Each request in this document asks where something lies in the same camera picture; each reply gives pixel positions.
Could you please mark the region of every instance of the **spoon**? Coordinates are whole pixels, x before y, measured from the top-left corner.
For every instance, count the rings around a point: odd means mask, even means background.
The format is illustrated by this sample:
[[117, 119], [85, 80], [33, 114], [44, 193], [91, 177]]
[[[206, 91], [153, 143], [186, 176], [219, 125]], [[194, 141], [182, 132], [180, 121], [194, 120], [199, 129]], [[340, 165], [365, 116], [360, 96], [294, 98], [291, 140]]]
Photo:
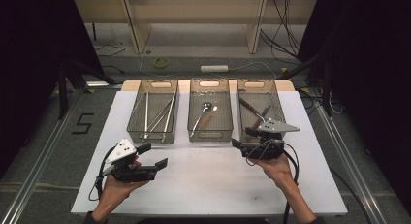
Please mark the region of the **spoon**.
[[202, 116], [203, 116], [203, 114], [205, 113], [205, 111], [211, 109], [211, 107], [212, 107], [212, 104], [211, 104], [210, 102], [204, 102], [204, 103], [203, 103], [203, 111], [202, 111], [202, 114], [201, 114], [201, 115], [199, 116], [199, 118], [197, 119], [196, 124], [194, 124], [193, 131], [191, 131], [190, 138], [193, 137], [194, 131], [196, 130], [197, 125], [199, 124], [199, 121], [200, 121], [200, 119], [202, 118]]

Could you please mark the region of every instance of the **human hand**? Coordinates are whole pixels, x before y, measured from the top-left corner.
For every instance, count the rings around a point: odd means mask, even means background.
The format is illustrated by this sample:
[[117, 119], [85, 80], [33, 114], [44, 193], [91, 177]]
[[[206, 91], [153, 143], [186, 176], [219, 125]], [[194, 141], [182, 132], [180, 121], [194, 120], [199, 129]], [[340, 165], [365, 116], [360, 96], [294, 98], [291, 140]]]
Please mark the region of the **human hand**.
[[[135, 160], [135, 165], [140, 167], [142, 163]], [[106, 183], [104, 185], [103, 194], [100, 197], [99, 204], [94, 209], [92, 213], [93, 219], [97, 223], [104, 223], [110, 213], [112, 213], [118, 205], [120, 205], [131, 192], [136, 190], [139, 187], [148, 184], [148, 181], [141, 181], [141, 182], [131, 182], [125, 183], [118, 181], [117, 179], [109, 174], [106, 178]]]
[[288, 158], [285, 154], [281, 154], [277, 159], [267, 161], [257, 159], [249, 160], [262, 167], [264, 173], [274, 180], [275, 185], [281, 190], [290, 185], [290, 183], [294, 183]]

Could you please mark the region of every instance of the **table surface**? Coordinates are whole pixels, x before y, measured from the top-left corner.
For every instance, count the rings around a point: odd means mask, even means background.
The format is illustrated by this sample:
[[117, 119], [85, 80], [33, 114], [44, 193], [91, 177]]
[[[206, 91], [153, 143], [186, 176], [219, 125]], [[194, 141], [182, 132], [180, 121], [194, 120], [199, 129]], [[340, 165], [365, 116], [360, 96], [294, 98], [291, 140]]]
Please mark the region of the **table surface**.
[[[125, 84], [125, 89], [136, 89], [132, 87], [138, 82]], [[230, 86], [233, 138], [238, 139], [236, 81], [230, 80]], [[155, 180], [134, 191], [114, 213], [140, 217], [281, 215], [286, 204], [282, 192], [259, 166], [246, 164], [231, 143], [189, 142], [188, 105], [184, 105], [188, 104], [189, 90], [184, 87], [189, 87], [189, 80], [179, 81], [174, 144], [153, 144], [150, 151], [139, 157], [143, 165], [153, 165], [164, 158], [169, 159], [169, 165], [158, 172]], [[85, 214], [97, 206], [97, 202], [88, 201], [88, 194], [107, 151], [123, 138], [131, 140], [126, 126], [136, 95], [136, 90], [117, 92], [72, 213]], [[294, 147], [300, 160], [301, 194], [318, 215], [347, 213], [299, 93], [279, 89], [278, 95], [287, 123], [300, 127], [299, 132], [287, 133], [284, 141]]]

